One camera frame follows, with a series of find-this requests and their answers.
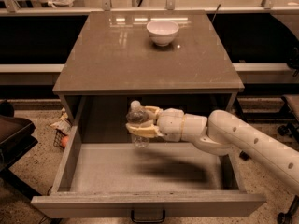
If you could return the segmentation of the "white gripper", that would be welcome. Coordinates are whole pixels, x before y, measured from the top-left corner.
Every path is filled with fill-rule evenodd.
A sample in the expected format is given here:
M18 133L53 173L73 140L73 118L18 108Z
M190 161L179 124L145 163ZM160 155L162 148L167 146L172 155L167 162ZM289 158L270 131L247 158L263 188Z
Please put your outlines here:
M178 142L181 139L184 118L182 110L169 108L163 111L158 106L146 106L145 110L149 115L149 119L157 119L158 127L153 124L148 127L140 127L127 123L126 129L130 134L145 138L161 136L167 142Z

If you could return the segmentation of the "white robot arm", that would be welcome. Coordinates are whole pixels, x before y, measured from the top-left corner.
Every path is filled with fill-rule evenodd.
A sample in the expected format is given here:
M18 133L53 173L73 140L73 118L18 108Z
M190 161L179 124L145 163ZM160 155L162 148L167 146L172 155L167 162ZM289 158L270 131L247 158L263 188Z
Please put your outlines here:
M217 156L238 147L299 194L299 152L229 112L214 110L205 117L174 108L138 105L129 109L126 118L126 129L135 136L188 142Z

